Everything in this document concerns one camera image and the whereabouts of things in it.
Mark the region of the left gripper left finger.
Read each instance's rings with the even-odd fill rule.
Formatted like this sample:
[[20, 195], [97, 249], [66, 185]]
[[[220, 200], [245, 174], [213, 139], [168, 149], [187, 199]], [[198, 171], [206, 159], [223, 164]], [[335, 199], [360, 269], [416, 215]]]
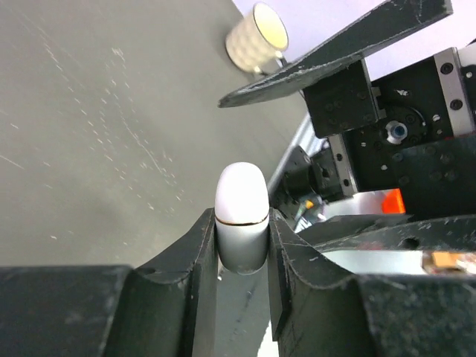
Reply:
[[138, 268], [1, 269], [3, 356], [211, 356], [214, 212]]

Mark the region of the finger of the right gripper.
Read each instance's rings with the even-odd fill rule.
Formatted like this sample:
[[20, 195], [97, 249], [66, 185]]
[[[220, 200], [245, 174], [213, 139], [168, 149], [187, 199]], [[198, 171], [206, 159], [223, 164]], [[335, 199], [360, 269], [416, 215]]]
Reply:
[[344, 57], [302, 57], [279, 71], [236, 89], [218, 102], [219, 108], [233, 108], [289, 96], [362, 59], [362, 55]]
[[292, 64], [326, 65], [368, 57], [452, 13], [450, 1], [384, 1]]

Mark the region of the white charging case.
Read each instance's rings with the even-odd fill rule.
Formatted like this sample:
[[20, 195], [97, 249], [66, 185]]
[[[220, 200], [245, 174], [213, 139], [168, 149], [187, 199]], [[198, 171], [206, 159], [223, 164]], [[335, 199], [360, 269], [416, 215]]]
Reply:
[[270, 206], [260, 168], [248, 162], [228, 165], [215, 195], [215, 226], [219, 258], [229, 271], [259, 271], [268, 253]]

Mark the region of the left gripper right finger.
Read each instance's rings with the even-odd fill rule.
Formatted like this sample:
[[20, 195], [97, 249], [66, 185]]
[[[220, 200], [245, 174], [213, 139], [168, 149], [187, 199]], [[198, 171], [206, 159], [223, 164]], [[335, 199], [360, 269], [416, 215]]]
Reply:
[[337, 250], [471, 252], [475, 217], [338, 216], [295, 233], [270, 213], [268, 293], [281, 356], [473, 356], [475, 278], [356, 274]]

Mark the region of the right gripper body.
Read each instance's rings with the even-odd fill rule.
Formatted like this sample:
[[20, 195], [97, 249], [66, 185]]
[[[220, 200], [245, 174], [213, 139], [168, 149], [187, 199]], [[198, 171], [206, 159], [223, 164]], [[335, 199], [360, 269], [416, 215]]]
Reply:
[[370, 81], [358, 61], [303, 91], [326, 152], [303, 194], [328, 201], [398, 189], [409, 214], [475, 212], [475, 66], [455, 48]]

